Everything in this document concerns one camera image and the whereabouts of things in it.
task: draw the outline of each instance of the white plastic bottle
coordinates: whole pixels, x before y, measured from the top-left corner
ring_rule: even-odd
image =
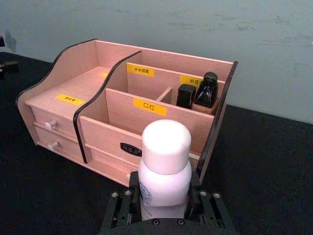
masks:
[[[158,120],[142,134],[138,168],[142,220],[183,218],[191,180],[191,135],[181,123]]]

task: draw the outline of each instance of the curved side panel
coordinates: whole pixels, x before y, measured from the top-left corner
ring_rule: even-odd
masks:
[[[221,101],[219,103],[216,114],[214,116],[214,120],[213,120],[213,124],[212,124],[211,130],[210,130],[210,133],[207,137],[203,151],[202,151],[200,159],[198,161],[198,166],[197,166],[196,172],[199,176],[201,183],[202,183],[202,180],[204,178],[207,166],[209,164],[217,135],[220,131],[220,127],[221,127],[221,124],[223,121],[223,116],[224,116],[224,112],[225,112],[225,108],[226,108],[227,92],[228,92],[231,80],[234,76],[234,72],[236,70],[237,65],[238,65],[238,61],[235,61],[230,72],[229,72],[228,78],[226,80],[226,83],[225,83],[225,86],[224,86],[224,89],[223,89],[223,92],[221,95]]]
[[[84,162],[88,163],[91,159],[91,151],[89,148],[85,147],[85,140],[83,131],[81,128],[79,116],[85,115],[94,119],[102,119],[107,117],[108,119],[108,110],[107,110],[107,101],[105,88],[116,88],[125,86],[127,87],[127,81],[123,81],[122,78],[127,78],[126,63],[141,63],[142,62],[142,52],[138,51],[134,54],[131,54],[124,59],[117,62],[112,69],[110,70],[107,79],[102,84],[101,88],[97,94],[83,106],[81,106],[74,114],[73,124],[75,132],[77,135],[78,143],[84,158]]]
[[[35,117],[25,101],[97,67],[98,58],[95,41],[96,39],[92,39],[65,48],[54,60],[50,72],[39,83],[18,95],[16,99],[17,108],[36,145],[39,137],[33,125]]]

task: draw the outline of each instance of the drawer knob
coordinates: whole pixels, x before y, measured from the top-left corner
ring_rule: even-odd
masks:
[[[47,128],[49,131],[51,131],[52,128],[53,128],[54,126],[56,126],[57,124],[58,124],[57,121],[56,121],[56,120],[53,120],[53,121],[51,121],[51,122],[46,122],[46,123],[45,123],[45,126],[46,126],[46,128]]]
[[[48,144],[48,149],[52,152],[54,152],[55,148],[56,147],[59,147],[60,146],[60,143],[59,142],[54,142],[52,144]]]

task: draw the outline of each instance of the black tablecloth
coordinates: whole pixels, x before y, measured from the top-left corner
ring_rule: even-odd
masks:
[[[0,53],[10,60],[21,71],[0,80],[0,233],[96,234],[124,187],[35,146],[15,99],[51,64]],[[312,158],[313,125],[227,106],[202,186],[222,194],[244,235],[312,234]]]

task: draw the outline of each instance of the light blue wall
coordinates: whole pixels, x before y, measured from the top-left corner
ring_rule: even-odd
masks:
[[[238,60],[229,104],[313,123],[312,0],[2,0],[6,30],[50,62],[91,38]]]

